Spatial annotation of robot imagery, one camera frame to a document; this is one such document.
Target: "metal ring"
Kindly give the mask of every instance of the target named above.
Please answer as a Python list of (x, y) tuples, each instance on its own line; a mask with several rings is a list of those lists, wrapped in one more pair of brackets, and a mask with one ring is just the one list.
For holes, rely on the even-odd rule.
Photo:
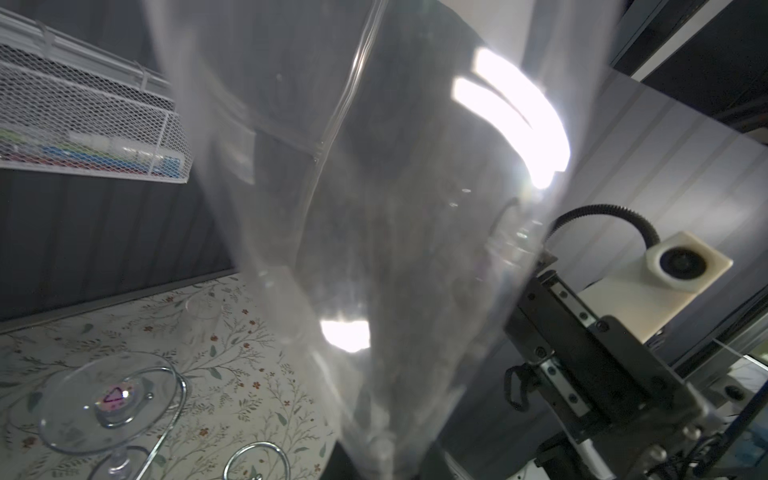
[[(232, 467), (232, 464), (235, 462), (235, 460), (237, 460), (238, 457), (240, 457), (243, 453), (247, 452), (248, 450), (256, 449), (256, 448), (259, 448), (259, 447), (261, 447), (263, 449), (274, 450), (278, 454), (280, 459), (283, 460), (283, 467), (285, 467), (285, 469), (286, 469), (286, 478), (285, 478), (285, 480), (290, 480), (290, 464), (288, 463), (288, 456), (286, 455), (286, 453), (283, 451), (282, 448), (280, 448), (279, 446), (275, 445), (272, 442), (254, 442), (254, 443), (250, 443), (248, 445), (245, 445), (243, 448), (241, 448), (237, 452), (235, 452), (230, 457), (230, 461), (228, 461), (227, 464), (224, 466), (224, 474), (221, 476), (222, 480), (230, 480), (227, 477), (228, 474), (230, 473), (230, 467)], [(256, 478), (252, 478), (251, 480), (260, 480), (260, 478), (261, 478), (261, 474), (257, 475)]]

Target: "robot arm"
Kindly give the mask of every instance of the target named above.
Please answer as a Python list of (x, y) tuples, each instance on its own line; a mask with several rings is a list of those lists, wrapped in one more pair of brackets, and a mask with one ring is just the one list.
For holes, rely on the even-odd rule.
[[(567, 441), (544, 444), (538, 465), (581, 475), (573, 478), (645, 479), (668, 452), (693, 448), (719, 425), (643, 343), (731, 264), (682, 232), (579, 294), (555, 271), (531, 280), (505, 327), (526, 363), (508, 370), (505, 389), (519, 410), (538, 390), (563, 426)], [(511, 400), (515, 375), (520, 402)]]

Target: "clear glass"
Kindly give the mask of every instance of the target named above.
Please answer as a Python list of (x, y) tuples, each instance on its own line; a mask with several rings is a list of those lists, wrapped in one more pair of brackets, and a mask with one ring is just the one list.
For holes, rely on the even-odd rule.
[(173, 366), (151, 353), (125, 352), (95, 360), (51, 387), (40, 409), (40, 437), (66, 455), (111, 451), (90, 478), (132, 478), (146, 451), (126, 445), (160, 419), (177, 386)]
[(190, 296), (171, 334), (178, 341), (176, 368), (186, 372), (201, 356), (203, 345), (216, 332), (223, 309), (223, 300), (213, 287)]
[(514, 306), (608, 0), (144, 2), (230, 252), (369, 478), (407, 478)]

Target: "screw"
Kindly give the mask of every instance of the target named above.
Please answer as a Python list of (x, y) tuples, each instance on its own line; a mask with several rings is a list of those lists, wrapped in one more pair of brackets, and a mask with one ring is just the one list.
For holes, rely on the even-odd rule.
[(728, 385), (725, 387), (724, 391), (728, 398), (736, 400), (737, 402), (741, 402), (745, 398), (744, 392), (735, 385)]
[(661, 445), (651, 445), (648, 447), (648, 455), (657, 462), (663, 462), (667, 459), (667, 451)]
[(701, 430), (695, 425), (686, 425), (683, 427), (683, 435), (686, 439), (695, 442), (701, 438)]

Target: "floral tablecloth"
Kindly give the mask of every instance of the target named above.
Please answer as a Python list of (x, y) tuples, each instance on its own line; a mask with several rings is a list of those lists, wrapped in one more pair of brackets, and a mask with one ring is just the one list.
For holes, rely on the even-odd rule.
[[(185, 299), (207, 289), (223, 299), (223, 315), (208, 341), (184, 352), (174, 344), (173, 325)], [(88, 477), (103, 456), (71, 457), (41, 445), (38, 404), (54, 379), (126, 350), (188, 366), (182, 372), (190, 383), (187, 406), (145, 478), (221, 478), (230, 455), (257, 440), (288, 452), (293, 480), (320, 475), (336, 441), (333, 428), (296, 378), (243, 281), (225, 276), (0, 336), (3, 478)], [(132, 445), (151, 449), (169, 419)], [(235, 466), (235, 478), (254, 472), (265, 480), (283, 478), (283, 466), (269, 450), (252, 450)]]

